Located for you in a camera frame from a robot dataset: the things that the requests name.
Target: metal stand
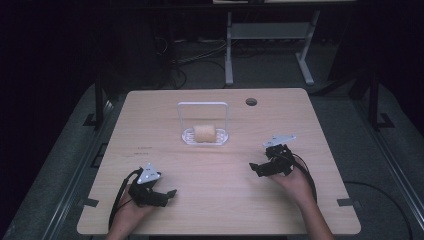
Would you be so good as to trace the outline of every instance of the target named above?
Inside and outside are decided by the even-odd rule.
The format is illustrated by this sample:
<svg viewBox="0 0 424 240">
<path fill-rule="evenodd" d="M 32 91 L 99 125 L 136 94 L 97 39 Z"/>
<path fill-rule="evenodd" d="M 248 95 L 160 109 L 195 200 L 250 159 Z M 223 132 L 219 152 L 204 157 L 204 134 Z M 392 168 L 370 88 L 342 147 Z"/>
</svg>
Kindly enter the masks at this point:
<svg viewBox="0 0 424 240">
<path fill-rule="evenodd" d="M 227 52 L 225 56 L 225 83 L 233 85 L 233 67 L 231 62 L 232 39 L 304 39 L 305 46 L 296 53 L 306 84 L 313 85 L 314 80 L 305 62 L 306 55 L 311 45 L 315 26 L 320 11 L 315 11 L 310 22 L 295 23 L 233 23 L 231 12 L 227 21 Z"/>
</svg>

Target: wire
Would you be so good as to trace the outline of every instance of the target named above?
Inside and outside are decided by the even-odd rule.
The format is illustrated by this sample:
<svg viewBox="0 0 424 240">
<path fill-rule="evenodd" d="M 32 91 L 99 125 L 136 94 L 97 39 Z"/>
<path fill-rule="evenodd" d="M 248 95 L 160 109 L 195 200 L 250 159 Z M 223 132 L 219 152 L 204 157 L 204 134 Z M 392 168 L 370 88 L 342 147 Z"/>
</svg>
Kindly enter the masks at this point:
<svg viewBox="0 0 424 240">
<path fill-rule="evenodd" d="M 113 203 L 112 210 L 110 211 L 110 216 L 109 216 L 109 227 L 108 227 L 108 229 L 110 229 L 110 227 L 112 227 L 112 223 L 113 223 L 113 219 L 115 218 L 116 211 L 118 211 L 118 209 L 119 209 L 119 208 L 118 208 L 119 201 L 121 200 L 122 193 L 124 192 L 125 187 L 127 186 L 129 179 L 130 179 L 130 178 L 131 178 L 131 176 L 132 176 L 132 175 L 134 175 L 134 174 L 141 174 L 141 172 L 140 172 L 140 171 L 143 171 L 143 169 L 142 169 L 142 168 L 140 168 L 140 169 L 138 169 L 138 170 L 134 170 L 134 171 L 133 171 L 132 173 L 130 173 L 130 174 L 128 175 L 128 177 L 126 177 L 126 178 L 124 179 L 124 181 L 122 182 L 122 184 L 121 184 L 121 188 L 119 189 L 118 194 L 116 195 L 116 198 L 115 198 L 115 202 Z"/>
<path fill-rule="evenodd" d="M 130 200 L 128 200 L 128 201 L 126 201 L 125 203 L 123 203 L 121 206 L 119 206 L 117 209 L 116 209 L 116 211 L 118 211 L 119 209 L 121 209 L 123 206 L 125 206 L 125 205 L 127 205 L 129 202 L 131 202 L 132 201 L 132 198 L 130 199 Z"/>
<path fill-rule="evenodd" d="M 403 220 L 405 221 L 406 227 L 408 229 L 408 235 L 409 235 L 409 239 L 412 240 L 413 236 L 412 236 L 412 228 L 411 228 L 411 224 L 408 221 L 408 218 L 405 214 L 405 212 L 402 210 L 402 208 L 400 207 L 400 205 L 393 199 L 393 197 L 391 197 L 388 193 L 384 192 L 383 190 L 370 185 L 368 183 L 363 183 L 363 182 L 356 182 L 356 181 L 343 181 L 346 184 L 355 184 L 355 185 L 362 185 L 362 186 L 367 186 L 370 187 L 374 190 L 377 190 L 378 192 L 382 193 L 383 195 L 385 195 L 390 201 L 392 201 L 392 203 L 396 206 L 396 208 L 399 210 L 400 214 L 403 217 Z"/>
</svg>

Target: dark floor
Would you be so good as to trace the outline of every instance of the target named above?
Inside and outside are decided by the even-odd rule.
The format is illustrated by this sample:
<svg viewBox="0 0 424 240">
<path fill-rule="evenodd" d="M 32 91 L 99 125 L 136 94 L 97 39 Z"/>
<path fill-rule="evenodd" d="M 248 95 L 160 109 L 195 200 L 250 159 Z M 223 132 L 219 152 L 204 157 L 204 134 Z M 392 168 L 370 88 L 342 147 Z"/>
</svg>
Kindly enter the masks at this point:
<svg viewBox="0 0 424 240">
<path fill-rule="evenodd" d="M 304 83 L 295 60 L 294 53 L 301 46 L 302 42 L 282 43 L 267 47 L 260 54 L 234 58 L 234 85 L 231 88 L 298 87 L 312 93 L 331 84 L 326 79 L 337 46 L 316 44 L 311 47 L 307 61 L 316 81 L 313 86 Z M 215 47 L 184 42 L 178 45 L 181 59 L 211 48 Z M 225 82 L 223 61 L 223 56 L 218 56 L 181 66 L 187 77 L 181 89 L 222 88 Z M 177 85 L 183 83 L 181 75 L 172 74 Z M 423 226 L 414 215 L 417 213 L 414 213 L 399 184 L 398 174 L 390 167 L 390 160 L 395 159 L 413 191 L 422 198 L 424 177 L 420 172 L 424 169 L 424 139 L 384 86 L 380 88 L 379 112 L 386 113 L 395 127 L 381 129 L 380 132 L 370 128 L 366 120 L 368 95 L 357 101 L 349 98 L 353 82 L 347 82 L 325 96 L 311 96 L 362 226 L 358 235 L 338 236 L 337 239 L 408 239 L 408 226 L 413 239 L 424 239 Z M 163 87 L 173 88 L 170 83 Z M 93 167 L 99 163 L 96 155 L 109 141 L 125 101 L 125 93 L 118 94 L 106 105 L 105 121 L 98 131 L 94 131 L 94 127 L 83 126 L 87 115 L 95 112 L 93 99 L 94 87 L 91 86 L 70 116 L 4 239 L 103 239 L 101 236 L 78 234 L 76 224 L 82 212 L 81 201 L 87 198 L 97 173 L 97 168 Z M 394 199 L 401 209 L 379 190 Z M 288 239 L 305 238 L 288 236 Z M 131 236 L 130 239 L 163 238 Z M 269 238 L 258 236 L 254 239 Z"/>
</svg>

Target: table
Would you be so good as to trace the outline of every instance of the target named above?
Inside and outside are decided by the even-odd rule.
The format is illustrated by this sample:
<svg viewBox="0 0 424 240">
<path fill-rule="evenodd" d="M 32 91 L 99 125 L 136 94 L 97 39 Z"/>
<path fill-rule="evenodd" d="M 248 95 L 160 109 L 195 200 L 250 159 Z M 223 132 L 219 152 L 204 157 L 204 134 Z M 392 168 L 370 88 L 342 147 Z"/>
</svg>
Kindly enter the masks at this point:
<svg viewBox="0 0 424 240">
<path fill-rule="evenodd" d="M 254 98 L 257 105 L 248 106 Z M 226 102 L 229 139 L 222 146 L 187 145 L 177 103 Z M 198 116 L 209 114 L 207 108 Z M 162 172 L 154 190 L 177 189 L 135 231 L 147 235 L 290 235 L 306 233 L 296 205 L 280 187 L 258 177 L 249 162 L 265 163 L 262 143 L 274 134 L 295 134 L 287 145 L 307 163 L 318 205 L 334 234 L 360 231 L 340 173 L 307 93 L 303 89 L 134 91 L 126 98 L 77 229 L 107 233 L 114 199 L 128 174 L 152 163 Z"/>
</svg>

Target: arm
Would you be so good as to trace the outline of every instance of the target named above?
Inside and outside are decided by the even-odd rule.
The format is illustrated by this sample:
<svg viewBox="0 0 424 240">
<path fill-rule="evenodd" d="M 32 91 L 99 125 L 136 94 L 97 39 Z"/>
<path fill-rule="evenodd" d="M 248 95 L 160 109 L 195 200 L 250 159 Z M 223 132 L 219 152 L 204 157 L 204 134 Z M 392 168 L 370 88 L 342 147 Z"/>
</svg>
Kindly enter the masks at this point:
<svg viewBox="0 0 424 240">
<path fill-rule="evenodd" d="M 299 207 L 306 231 L 312 240 L 335 239 L 315 203 L 308 181 L 298 168 L 294 168 L 287 176 L 275 174 L 269 178 L 280 185 Z"/>
<path fill-rule="evenodd" d="M 119 202 L 120 208 L 115 214 L 112 226 L 106 235 L 106 240 L 124 240 L 156 208 L 154 206 L 138 207 L 128 194 L 129 186 L 126 187 Z"/>
</svg>

